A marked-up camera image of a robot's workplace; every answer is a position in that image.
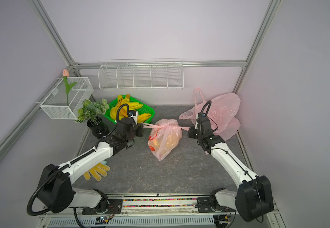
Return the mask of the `plain pink plastic bag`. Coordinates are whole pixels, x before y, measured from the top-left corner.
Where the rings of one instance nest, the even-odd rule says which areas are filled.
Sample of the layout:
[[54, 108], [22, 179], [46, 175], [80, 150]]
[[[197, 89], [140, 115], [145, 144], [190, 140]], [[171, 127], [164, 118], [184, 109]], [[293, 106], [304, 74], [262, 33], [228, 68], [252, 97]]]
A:
[[[195, 124], [196, 116], [201, 112], [201, 109], [206, 104], [200, 88], [193, 91], [194, 107], [179, 117], [180, 120], [191, 120]], [[219, 135], [224, 140], [232, 138], [241, 124], [235, 117], [239, 111], [241, 100], [235, 93], [228, 93], [217, 96], [211, 100], [211, 107], [208, 113], [208, 118], [211, 120], [212, 129], [215, 130], [214, 134]]]

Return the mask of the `printed pink plastic bag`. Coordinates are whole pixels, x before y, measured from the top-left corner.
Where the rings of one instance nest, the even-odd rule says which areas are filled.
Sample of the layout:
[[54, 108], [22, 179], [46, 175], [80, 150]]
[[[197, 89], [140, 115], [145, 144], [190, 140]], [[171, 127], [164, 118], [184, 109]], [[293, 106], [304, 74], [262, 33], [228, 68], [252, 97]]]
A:
[[176, 119], [161, 119], [155, 124], [143, 123], [144, 128], [151, 129], [148, 147], [152, 154], [162, 161], [177, 147], [182, 138], [182, 130], [189, 131], [190, 127], [179, 126]]

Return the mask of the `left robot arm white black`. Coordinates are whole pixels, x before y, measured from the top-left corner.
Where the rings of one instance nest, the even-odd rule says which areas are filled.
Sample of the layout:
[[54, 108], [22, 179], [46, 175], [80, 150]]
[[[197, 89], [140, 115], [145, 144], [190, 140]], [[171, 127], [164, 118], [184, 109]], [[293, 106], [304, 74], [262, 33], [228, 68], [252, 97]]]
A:
[[98, 214], [107, 212], [109, 202], [105, 193], [98, 189], [74, 188], [73, 184], [95, 165], [128, 148], [130, 141], [143, 134], [143, 123], [137, 123], [132, 117], [123, 118], [109, 135], [100, 138], [90, 150], [58, 166], [47, 165], [28, 201], [27, 214], [60, 213], [67, 208], [91, 208]]

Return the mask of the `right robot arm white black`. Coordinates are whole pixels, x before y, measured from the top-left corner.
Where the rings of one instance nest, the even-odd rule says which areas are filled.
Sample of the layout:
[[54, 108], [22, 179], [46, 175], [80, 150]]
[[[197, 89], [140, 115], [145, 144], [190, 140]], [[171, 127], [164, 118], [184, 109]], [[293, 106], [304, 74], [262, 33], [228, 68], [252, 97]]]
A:
[[242, 219], [250, 222], [274, 210], [271, 183], [249, 169], [229, 148], [219, 135], [213, 133], [209, 118], [197, 118], [188, 132], [202, 149], [216, 159], [231, 176], [237, 191], [219, 189], [214, 192], [214, 204], [236, 210]]

